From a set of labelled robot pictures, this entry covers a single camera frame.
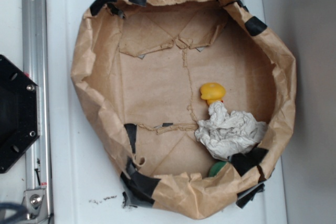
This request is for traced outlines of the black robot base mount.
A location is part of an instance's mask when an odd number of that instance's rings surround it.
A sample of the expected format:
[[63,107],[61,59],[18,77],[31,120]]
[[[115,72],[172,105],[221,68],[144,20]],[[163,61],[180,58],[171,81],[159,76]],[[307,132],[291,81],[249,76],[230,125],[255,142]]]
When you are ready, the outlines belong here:
[[1,174],[39,137],[38,86],[1,55]]

